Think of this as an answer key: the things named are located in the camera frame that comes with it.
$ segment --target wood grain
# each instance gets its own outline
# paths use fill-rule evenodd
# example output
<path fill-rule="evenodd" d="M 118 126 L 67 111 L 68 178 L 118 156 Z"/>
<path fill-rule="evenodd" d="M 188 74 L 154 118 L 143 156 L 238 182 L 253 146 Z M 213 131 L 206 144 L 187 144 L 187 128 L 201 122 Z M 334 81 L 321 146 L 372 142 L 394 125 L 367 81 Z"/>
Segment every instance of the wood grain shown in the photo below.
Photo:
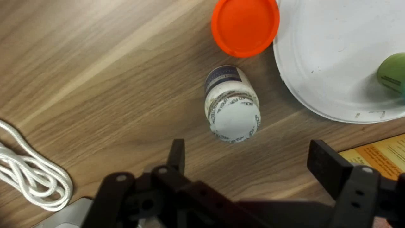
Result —
<path fill-rule="evenodd" d="M 271 49 L 235 60 L 215 46 L 215 3 L 1 0 L 0 118 L 71 174 L 73 201 L 94 197 L 110 173 L 140 175 L 164 161 L 173 138 L 186 138 L 186 175 L 230 199 L 330 204 L 305 168 L 309 141 L 344 150 L 402 133 L 405 121 L 352 126 L 306 111 L 281 81 Z M 261 99 L 261 130 L 240 145 L 216 141 L 204 117 L 204 80 L 224 64 L 244 70 Z M 0 206 L 0 227 L 49 216 L 4 183 Z"/>

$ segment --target white bottle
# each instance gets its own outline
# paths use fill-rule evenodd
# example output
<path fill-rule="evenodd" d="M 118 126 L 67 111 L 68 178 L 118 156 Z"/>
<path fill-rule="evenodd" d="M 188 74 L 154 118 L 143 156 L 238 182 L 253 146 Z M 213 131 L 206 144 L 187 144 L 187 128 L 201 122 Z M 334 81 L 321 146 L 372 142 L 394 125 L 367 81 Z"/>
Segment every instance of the white bottle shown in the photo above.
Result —
<path fill-rule="evenodd" d="M 242 70 L 221 66 L 205 84 L 205 117 L 213 133 L 224 142 L 250 138 L 261 125 L 259 102 Z"/>

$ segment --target green fruit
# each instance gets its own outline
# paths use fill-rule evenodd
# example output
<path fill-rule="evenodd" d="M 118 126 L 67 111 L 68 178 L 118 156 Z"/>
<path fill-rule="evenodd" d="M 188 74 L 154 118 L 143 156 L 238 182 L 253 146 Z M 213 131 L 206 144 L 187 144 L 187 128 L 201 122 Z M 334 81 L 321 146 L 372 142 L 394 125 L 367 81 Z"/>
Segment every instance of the green fruit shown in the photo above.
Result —
<path fill-rule="evenodd" d="M 377 71 L 377 80 L 386 88 L 405 95 L 405 54 L 385 60 Z"/>

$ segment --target bottle cap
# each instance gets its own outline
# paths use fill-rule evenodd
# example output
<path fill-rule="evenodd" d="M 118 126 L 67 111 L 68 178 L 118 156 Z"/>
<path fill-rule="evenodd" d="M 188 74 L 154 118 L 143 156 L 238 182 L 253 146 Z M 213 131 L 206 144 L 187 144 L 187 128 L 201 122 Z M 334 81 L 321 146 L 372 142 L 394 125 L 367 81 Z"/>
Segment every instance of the bottle cap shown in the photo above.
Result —
<path fill-rule="evenodd" d="M 225 54 L 245 59 L 263 52 L 272 43 L 278 24 L 276 0 L 219 0 L 211 32 Z"/>
<path fill-rule="evenodd" d="M 229 98 L 218 103 L 209 116 L 214 135 L 230 144 L 250 138 L 261 123 L 258 107 L 245 98 Z"/>

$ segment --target orange lid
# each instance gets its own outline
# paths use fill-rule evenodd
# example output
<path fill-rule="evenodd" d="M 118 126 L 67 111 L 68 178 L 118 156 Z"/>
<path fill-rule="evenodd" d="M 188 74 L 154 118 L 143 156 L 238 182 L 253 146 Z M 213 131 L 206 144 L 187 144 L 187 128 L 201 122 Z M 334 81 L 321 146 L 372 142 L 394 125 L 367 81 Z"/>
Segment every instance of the orange lid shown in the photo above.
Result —
<path fill-rule="evenodd" d="M 225 54 L 245 59 L 263 52 L 272 43 L 278 24 L 276 0 L 219 0 L 211 32 Z"/>

